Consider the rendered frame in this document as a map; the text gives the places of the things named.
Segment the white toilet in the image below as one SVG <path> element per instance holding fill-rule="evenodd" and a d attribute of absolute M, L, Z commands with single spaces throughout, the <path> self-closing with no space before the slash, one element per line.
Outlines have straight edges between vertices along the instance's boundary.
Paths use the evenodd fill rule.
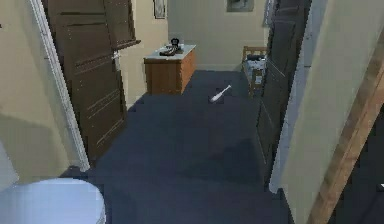
<path fill-rule="evenodd" d="M 0 224 L 106 224 L 106 206 L 93 184 L 53 178 L 0 192 Z"/>

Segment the white baseball bat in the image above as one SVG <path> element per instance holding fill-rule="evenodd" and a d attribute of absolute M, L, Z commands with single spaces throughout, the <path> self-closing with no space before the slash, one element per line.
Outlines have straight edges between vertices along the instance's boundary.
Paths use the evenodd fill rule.
<path fill-rule="evenodd" d="M 224 93 L 231 89 L 232 86 L 231 85 L 228 85 L 227 87 L 225 87 L 221 92 L 217 93 L 216 95 L 214 95 L 213 97 L 210 98 L 210 102 L 213 103 L 213 102 L 216 102 L 217 100 L 219 100 L 223 95 Z"/>

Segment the orange wooden cabinet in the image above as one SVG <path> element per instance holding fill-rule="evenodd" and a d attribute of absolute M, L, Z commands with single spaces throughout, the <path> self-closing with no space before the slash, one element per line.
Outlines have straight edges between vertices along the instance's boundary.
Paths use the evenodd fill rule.
<path fill-rule="evenodd" d="M 160 56 L 161 47 L 144 58 L 148 94 L 183 94 L 196 70 L 196 46 L 182 44 L 181 48 L 174 56 Z"/>

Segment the dark grey room door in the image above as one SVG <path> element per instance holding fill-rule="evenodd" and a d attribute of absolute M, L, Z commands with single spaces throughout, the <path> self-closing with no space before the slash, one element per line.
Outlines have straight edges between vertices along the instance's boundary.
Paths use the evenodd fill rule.
<path fill-rule="evenodd" d="M 261 178 L 267 188 L 312 0 L 274 0 L 257 122 Z"/>

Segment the dark brown room door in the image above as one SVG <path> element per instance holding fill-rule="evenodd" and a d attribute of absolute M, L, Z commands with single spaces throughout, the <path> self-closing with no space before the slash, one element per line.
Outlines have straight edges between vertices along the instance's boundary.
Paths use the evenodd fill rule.
<path fill-rule="evenodd" d="M 122 72 L 113 54 L 139 42 L 132 0 L 42 0 L 90 164 L 125 127 Z"/>

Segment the dark framed wall picture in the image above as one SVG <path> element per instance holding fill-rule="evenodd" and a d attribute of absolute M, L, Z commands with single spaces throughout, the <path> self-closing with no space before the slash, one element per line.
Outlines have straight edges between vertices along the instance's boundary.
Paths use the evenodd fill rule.
<path fill-rule="evenodd" d="M 164 19 L 166 17 L 166 2 L 165 0 L 154 1 L 154 17 L 156 19 Z"/>

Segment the grey framed wall picture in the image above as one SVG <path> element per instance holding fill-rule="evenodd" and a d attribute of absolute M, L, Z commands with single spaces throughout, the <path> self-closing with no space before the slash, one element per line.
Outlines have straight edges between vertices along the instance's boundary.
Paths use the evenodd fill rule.
<path fill-rule="evenodd" d="M 228 12 L 252 12 L 254 0 L 227 0 Z"/>

